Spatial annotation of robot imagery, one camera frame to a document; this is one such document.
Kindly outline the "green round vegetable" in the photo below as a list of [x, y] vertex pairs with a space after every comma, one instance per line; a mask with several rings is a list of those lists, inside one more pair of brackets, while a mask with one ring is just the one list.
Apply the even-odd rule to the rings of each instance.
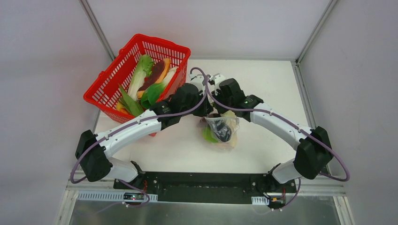
[[214, 137], [214, 133], [209, 125], [202, 128], [202, 137], [209, 143], [218, 143], [218, 140]]

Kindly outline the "purple eggplant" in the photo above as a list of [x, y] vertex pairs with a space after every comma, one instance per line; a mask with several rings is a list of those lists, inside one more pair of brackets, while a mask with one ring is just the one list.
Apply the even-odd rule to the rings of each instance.
[[231, 139], [232, 131], [224, 120], [214, 120], [211, 128], [221, 142], [228, 142]]

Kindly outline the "clear dotted zip top bag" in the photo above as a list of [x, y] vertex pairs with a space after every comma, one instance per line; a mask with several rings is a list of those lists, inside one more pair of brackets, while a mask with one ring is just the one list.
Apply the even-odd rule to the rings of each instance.
[[198, 123], [206, 147], [214, 151], [231, 151], [237, 145], [239, 118], [232, 112], [211, 113]]

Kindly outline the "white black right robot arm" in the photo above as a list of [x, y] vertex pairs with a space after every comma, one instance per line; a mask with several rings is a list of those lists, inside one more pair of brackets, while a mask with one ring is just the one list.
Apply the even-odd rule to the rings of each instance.
[[295, 158], [274, 166], [267, 175], [267, 188], [278, 192], [289, 180], [304, 177], [313, 180], [333, 159], [327, 131], [294, 123], [273, 111], [261, 98], [245, 95], [234, 78], [216, 75], [212, 98], [220, 112], [232, 111], [237, 117], [262, 126], [287, 142], [296, 152]]

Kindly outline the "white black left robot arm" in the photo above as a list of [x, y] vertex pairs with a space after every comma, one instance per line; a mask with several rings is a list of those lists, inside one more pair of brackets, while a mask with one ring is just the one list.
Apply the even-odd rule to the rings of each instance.
[[138, 117], [116, 128], [98, 134], [91, 130], [84, 131], [75, 153], [77, 165], [83, 170], [84, 177], [75, 180], [76, 169], [73, 168], [70, 181], [76, 184], [83, 180], [96, 182], [104, 177], [112, 177], [125, 181], [131, 189], [139, 189], [143, 177], [138, 165], [116, 159], [114, 154], [144, 136], [179, 123], [183, 116], [207, 115], [208, 90], [207, 82], [185, 83], [169, 98], [155, 103]]

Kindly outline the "green leafy lettuce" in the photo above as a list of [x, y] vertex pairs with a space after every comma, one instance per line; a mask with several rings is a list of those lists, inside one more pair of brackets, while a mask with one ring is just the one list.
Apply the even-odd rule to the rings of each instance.
[[128, 95], [133, 100], [138, 100], [138, 89], [143, 86], [145, 78], [152, 73], [153, 66], [154, 61], [151, 56], [147, 54], [140, 56], [127, 91]]

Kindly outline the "yellow lemon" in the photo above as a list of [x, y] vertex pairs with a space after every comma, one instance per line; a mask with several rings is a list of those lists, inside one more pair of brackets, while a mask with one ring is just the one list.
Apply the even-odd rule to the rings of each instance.
[[123, 104], [121, 103], [121, 102], [118, 102], [117, 104], [116, 104], [116, 109], [119, 111], [119, 112], [122, 112], [122, 113], [124, 113], [124, 114], [128, 114], [129, 112], [126, 110], [126, 108], [123, 106]]

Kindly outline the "red plastic basket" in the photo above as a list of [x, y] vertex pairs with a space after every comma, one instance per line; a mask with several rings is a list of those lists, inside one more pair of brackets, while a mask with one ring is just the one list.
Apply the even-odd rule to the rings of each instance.
[[139, 57], [143, 54], [151, 56], [154, 62], [169, 58], [171, 65], [178, 67], [176, 75], [160, 94], [159, 100], [174, 94], [177, 88], [186, 82], [187, 61], [191, 55], [191, 50], [188, 47], [159, 37], [136, 34], [120, 49], [118, 56], [108, 68], [98, 75], [98, 78], [84, 93], [83, 99], [98, 107], [115, 122], [125, 123], [133, 119], [133, 116], [118, 111], [116, 104], [122, 95], [119, 87], [128, 88]]

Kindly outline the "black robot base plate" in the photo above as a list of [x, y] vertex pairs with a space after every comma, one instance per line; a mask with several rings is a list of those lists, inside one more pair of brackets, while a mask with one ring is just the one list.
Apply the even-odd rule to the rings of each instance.
[[266, 204], [268, 195], [295, 194], [297, 182], [270, 183], [262, 173], [145, 172], [130, 185], [157, 195], [159, 202]]

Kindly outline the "aluminium frame rail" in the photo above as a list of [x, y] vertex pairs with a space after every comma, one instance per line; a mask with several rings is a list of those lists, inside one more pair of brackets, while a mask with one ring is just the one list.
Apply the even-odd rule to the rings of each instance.
[[68, 181], [66, 189], [67, 190], [111, 190], [113, 189], [114, 179], [105, 178], [96, 182], [89, 182], [87, 179], [73, 184], [71, 181]]

